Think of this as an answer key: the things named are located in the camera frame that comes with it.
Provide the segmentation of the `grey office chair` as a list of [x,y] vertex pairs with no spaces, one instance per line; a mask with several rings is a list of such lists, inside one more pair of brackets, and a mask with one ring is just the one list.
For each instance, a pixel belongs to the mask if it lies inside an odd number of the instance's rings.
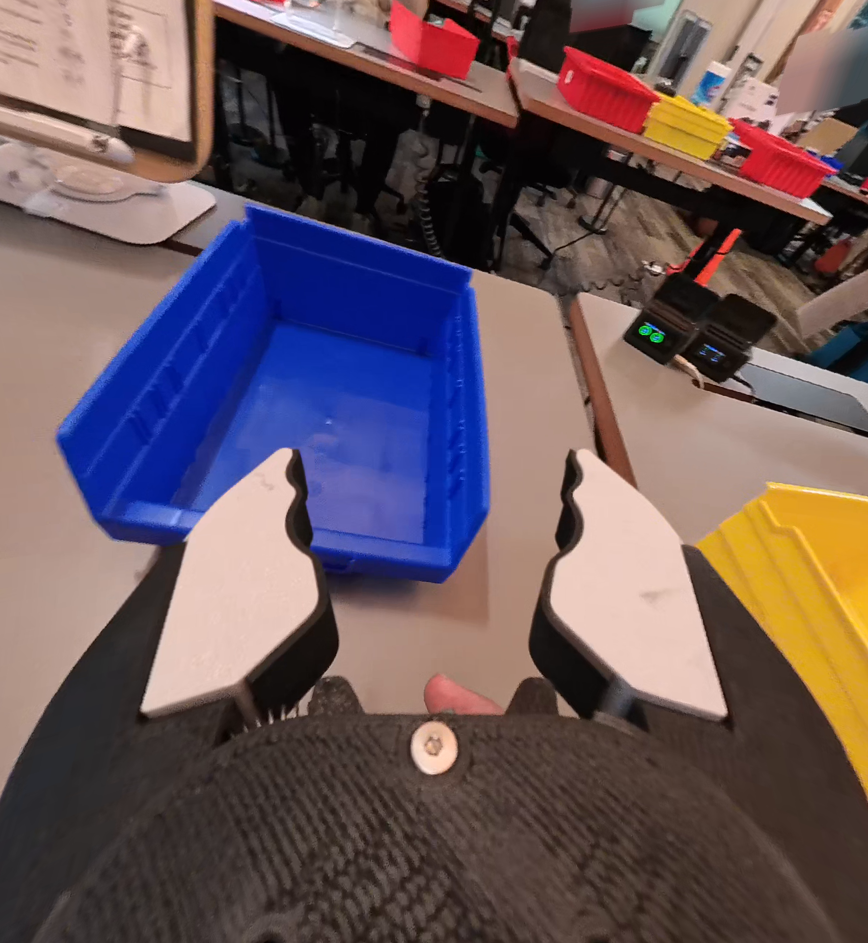
[[[868,269],[824,291],[798,308],[798,334],[801,341],[805,342],[818,332],[841,321],[851,321],[854,315],[864,312],[868,312]],[[854,371],[864,367],[867,362],[868,336],[858,340],[827,369],[852,376]]]

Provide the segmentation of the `long background table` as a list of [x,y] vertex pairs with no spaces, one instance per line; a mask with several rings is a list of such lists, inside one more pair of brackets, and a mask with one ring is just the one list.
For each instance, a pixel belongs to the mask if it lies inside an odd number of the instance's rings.
[[[523,114],[533,115],[556,128],[567,129],[569,133],[580,135],[583,139],[604,144],[603,156],[589,166],[589,172],[594,177],[712,219],[732,221],[735,225],[743,221],[747,221],[749,226],[760,225],[772,212],[788,214],[819,225],[831,219],[830,213],[809,198],[783,194],[741,177],[717,162],[692,158],[640,134],[627,132],[576,111],[558,90],[557,77],[520,58],[512,60],[509,78]],[[732,194],[732,197],[716,206],[705,198],[704,193],[691,191],[668,179],[610,159],[610,149],[652,160],[657,166],[678,171],[690,179]]]
[[519,106],[505,73],[483,63],[474,62],[463,79],[445,77],[405,60],[385,30],[351,14],[343,14],[334,31],[329,13],[295,13],[317,30],[312,33],[300,32],[286,15],[257,2],[215,2],[214,7],[219,19],[389,85],[509,129],[519,122]]

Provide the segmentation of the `black charger with blue display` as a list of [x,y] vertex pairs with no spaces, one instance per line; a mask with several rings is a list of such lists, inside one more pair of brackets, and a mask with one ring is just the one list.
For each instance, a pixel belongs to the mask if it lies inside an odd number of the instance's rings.
[[777,320],[775,313],[729,293],[711,307],[681,357],[709,381],[724,383],[749,362]]

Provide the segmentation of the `white box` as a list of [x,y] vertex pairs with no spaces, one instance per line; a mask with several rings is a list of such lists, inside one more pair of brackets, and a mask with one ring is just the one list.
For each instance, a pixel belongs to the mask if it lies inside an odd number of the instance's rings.
[[740,86],[730,103],[729,117],[747,120],[755,124],[770,122],[776,115],[779,88],[748,77]]

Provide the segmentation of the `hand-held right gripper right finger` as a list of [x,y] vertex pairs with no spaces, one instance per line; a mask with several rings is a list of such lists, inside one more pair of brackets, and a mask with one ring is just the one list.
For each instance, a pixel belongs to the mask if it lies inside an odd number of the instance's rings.
[[587,449],[570,450],[557,550],[529,653],[579,717],[652,705],[703,721],[728,706],[684,546],[650,501]]

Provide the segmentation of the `blue plastic bin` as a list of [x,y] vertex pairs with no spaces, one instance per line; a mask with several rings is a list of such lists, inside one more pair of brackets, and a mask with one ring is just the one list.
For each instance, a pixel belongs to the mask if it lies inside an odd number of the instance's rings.
[[111,537],[168,546],[299,451],[328,572],[442,583],[489,510],[473,271],[247,204],[65,417]]

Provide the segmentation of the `grey laptop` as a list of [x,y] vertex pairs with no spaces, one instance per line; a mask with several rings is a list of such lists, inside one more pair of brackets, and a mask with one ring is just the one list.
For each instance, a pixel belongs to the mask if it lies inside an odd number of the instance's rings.
[[868,383],[764,350],[729,382],[759,406],[868,438]]

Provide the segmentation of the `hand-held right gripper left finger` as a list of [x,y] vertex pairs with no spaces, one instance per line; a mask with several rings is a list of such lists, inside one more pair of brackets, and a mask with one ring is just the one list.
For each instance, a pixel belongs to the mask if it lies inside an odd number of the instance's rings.
[[331,666],[339,634],[301,454],[275,451],[194,525],[140,711],[227,701],[246,726],[283,718]]

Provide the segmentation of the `small yellow plastic bin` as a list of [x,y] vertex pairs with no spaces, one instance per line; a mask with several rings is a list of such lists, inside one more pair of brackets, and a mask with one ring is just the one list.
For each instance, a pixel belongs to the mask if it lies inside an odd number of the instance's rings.
[[733,131],[723,116],[678,95],[659,94],[641,134],[663,147],[694,159],[709,160]]

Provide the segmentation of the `person's right hand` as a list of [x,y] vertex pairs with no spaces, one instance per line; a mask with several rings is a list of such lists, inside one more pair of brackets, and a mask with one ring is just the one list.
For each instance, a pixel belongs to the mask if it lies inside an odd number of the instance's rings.
[[501,716],[505,708],[496,701],[467,689],[443,674],[431,677],[424,689],[426,710],[431,715]]

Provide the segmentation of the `large yellow plastic bin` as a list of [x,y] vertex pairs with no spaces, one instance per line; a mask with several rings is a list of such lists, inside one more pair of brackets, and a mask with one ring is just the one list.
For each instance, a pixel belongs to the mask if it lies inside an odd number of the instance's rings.
[[868,497],[770,483],[697,547],[817,701],[868,799]]

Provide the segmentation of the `black charger with green display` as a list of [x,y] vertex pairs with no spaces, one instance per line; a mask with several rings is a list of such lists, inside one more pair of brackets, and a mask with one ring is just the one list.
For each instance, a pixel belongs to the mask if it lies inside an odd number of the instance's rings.
[[684,352],[720,300],[716,291],[683,273],[669,275],[627,327],[623,341],[666,366]]

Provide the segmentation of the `white wipes canister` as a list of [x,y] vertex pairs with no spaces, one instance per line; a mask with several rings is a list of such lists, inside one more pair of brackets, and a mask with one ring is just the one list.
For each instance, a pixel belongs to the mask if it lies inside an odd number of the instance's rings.
[[708,109],[717,99],[731,73],[730,66],[711,61],[689,98],[691,103],[699,108]]

